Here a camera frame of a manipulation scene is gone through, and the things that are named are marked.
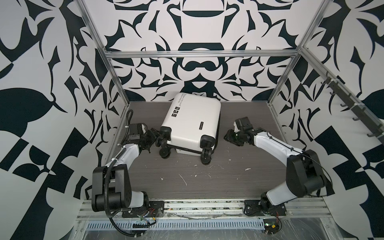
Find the white suitcase black lining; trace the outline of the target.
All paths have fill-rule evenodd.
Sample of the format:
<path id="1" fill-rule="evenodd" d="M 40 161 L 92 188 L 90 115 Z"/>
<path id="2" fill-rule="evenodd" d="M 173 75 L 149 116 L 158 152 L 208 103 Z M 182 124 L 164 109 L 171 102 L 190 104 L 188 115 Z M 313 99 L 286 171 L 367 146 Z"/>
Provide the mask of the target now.
<path id="1" fill-rule="evenodd" d="M 171 149 L 200 157 L 209 165 L 218 145 L 221 102 L 214 98 L 178 93 L 160 127 L 156 146 L 167 159 Z"/>

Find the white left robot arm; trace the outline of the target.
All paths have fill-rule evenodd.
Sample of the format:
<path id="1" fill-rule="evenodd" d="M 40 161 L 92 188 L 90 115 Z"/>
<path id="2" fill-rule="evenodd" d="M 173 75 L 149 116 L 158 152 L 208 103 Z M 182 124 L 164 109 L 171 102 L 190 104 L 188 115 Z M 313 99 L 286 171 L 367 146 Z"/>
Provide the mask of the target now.
<path id="1" fill-rule="evenodd" d="M 130 124 L 119 145 L 119 152 L 106 165 L 97 167 L 92 176 L 92 209 L 112 217 L 118 211 L 136 209 L 147 211 L 149 200 L 146 192 L 132 190 L 129 169 L 143 150 L 149 151 L 160 136 L 146 124 Z"/>

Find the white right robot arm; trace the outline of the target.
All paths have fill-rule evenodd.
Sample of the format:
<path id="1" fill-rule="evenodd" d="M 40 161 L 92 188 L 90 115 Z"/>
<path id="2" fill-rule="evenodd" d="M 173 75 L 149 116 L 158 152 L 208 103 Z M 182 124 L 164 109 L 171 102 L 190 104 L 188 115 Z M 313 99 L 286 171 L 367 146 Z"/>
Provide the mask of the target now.
<path id="1" fill-rule="evenodd" d="M 262 211 L 310 196 L 314 192 L 319 197 L 319 191 L 323 188 L 326 197 L 334 193 L 333 181 L 320 164 L 316 152 L 303 151 L 278 140 L 270 132 L 253 127 L 247 117 L 235 120 L 234 128 L 227 131 L 224 140 L 238 147 L 247 143 L 260 148 L 286 167 L 286 180 L 262 194 L 259 203 Z"/>

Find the small green circuit board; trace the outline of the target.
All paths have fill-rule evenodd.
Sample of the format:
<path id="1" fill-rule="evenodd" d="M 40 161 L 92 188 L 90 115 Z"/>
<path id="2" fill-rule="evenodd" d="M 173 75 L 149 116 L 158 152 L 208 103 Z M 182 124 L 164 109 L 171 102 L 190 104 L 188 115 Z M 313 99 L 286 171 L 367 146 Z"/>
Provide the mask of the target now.
<path id="1" fill-rule="evenodd" d="M 264 220 L 264 233 L 267 235 L 275 235 L 282 229 L 280 220 L 266 219 Z"/>

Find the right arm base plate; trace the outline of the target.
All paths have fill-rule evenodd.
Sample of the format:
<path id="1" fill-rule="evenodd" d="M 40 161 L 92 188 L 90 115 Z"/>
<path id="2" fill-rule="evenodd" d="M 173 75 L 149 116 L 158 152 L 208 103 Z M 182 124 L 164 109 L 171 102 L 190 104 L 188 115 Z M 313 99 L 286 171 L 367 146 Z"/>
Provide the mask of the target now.
<path id="1" fill-rule="evenodd" d="M 244 201 L 244 214 L 248 217 L 254 216 L 286 216 L 287 209 L 284 204 L 274 206 L 267 200 L 245 200 Z"/>

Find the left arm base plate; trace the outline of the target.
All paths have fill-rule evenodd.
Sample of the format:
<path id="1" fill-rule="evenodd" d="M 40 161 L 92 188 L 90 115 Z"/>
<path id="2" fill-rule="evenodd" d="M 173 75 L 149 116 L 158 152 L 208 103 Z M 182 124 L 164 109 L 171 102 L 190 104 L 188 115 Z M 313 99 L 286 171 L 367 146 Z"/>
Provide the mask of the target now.
<path id="1" fill-rule="evenodd" d="M 136 218 L 139 216 L 155 218 L 158 215 L 164 213 L 165 202 L 164 201 L 149 201 L 145 202 L 144 205 L 140 208 L 132 208 L 128 210 L 123 210 L 123 218 Z"/>

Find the aluminium frame rail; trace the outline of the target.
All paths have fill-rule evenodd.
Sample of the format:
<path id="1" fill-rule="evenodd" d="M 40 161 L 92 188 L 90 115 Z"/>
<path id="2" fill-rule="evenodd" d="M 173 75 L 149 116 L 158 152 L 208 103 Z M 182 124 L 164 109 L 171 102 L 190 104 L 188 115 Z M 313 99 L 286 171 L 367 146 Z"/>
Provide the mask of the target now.
<path id="1" fill-rule="evenodd" d="M 292 57 L 297 50 L 223 50 L 223 51 L 105 51 L 108 59 L 123 58 L 210 58 L 210 57 Z"/>

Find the black wall hook rack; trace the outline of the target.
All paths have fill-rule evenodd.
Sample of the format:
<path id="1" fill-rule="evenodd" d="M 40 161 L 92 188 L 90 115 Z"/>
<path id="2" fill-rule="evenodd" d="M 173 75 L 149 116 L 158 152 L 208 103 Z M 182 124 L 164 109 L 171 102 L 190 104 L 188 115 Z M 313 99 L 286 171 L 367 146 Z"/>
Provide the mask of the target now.
<path id="1" fill-rule="evenodd" d="M 331 96 L 337 96 L 342 103 L 340 106 L 344 109 L 352 111 L 355 122 L 361 122 L 370 133 L 369 138 L 378 139 L 382 145 L 384 144 L 384 123 L 364 104 L 358 97 L 349 90 L 346 85 L 330 72 L 326 71 L 326 79 L 322 82 L 322 86 L 326 85 L 331 89 Z"/>

